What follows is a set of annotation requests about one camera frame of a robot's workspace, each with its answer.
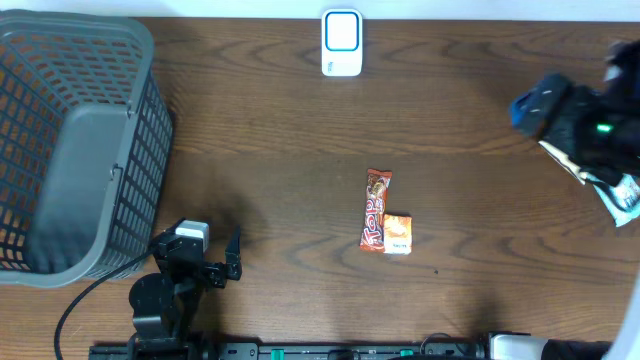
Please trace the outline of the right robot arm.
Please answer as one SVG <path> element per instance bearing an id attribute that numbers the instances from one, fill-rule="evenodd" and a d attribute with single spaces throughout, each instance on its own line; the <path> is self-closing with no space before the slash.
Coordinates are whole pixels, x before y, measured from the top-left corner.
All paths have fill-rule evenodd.
<path id="1" fill-rule="evenodd" d="M 606 63 L 605 91 L 547 75 L 509 112 L 512 127 L 581 184 L 592 185 L 615 225 L 623 226 L 639 217 L 639 44 L 613 44 Z M 636 359 L 639 293 L 632 293 L 612 343 L 492 333 L 487 350 L 491 359 Z"/>

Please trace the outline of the small orange snack packet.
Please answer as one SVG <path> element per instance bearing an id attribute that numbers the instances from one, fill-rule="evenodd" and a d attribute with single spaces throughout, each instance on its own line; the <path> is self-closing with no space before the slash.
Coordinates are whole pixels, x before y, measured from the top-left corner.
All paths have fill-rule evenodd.
<path id="1" fill-rule="evenodd" d="M 384 215 L 384 253 L 409 255 L 412 252 L 412 218 L 410 216 Z"/>

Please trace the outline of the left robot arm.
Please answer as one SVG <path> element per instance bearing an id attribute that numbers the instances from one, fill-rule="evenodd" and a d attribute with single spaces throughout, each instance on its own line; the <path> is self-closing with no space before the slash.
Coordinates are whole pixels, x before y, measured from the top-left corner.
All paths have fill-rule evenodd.
<path id="1" fill-rule="evenodd" d="M 205 260 L 205 239 L 175 226 L 151 241 L 159 271 L 137 280 L 129 292 L 135 334 L 129 359 L 217 359 L 216 346 L 191 330 L 202 296 L 242 276 L 241 230 L 236 228 L 223 262 Z"/>

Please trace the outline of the cream snack bag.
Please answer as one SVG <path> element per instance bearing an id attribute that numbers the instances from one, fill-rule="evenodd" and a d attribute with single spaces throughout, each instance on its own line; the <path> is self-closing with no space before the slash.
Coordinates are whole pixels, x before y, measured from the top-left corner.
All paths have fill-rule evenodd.
<path id="1" fill-rule="evenodd" d="M 586 184 L 588 175 L 579 165 L 571 160 L 566 153 L 543 140 L 540 140 L 538 144 L 558 165 L 570 173 L 577 181 L 582 185 Z"/>

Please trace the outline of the green white paper label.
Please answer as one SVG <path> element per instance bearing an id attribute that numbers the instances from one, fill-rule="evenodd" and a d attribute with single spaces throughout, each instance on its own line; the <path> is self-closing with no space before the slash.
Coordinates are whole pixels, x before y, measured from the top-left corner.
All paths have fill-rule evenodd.
<path id="1" fill-rule="evenodd" d="M 624 174 L 617 186 L 610 186 L 589 175 L 590 183 L 613 218 L 621 227 L 639 217 L 639 178 Z"/>

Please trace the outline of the orange chocolate bar wrapper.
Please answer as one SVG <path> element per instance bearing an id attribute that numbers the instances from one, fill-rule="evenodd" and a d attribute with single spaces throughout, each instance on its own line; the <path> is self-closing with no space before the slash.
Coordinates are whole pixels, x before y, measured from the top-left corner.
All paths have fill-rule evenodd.
<path id="1" fill-rule="evenodd" d="M 366 203 L 360 249 L 368 252 L 384 251 L 384 214 L 391 171 L 367 171 Z"/>

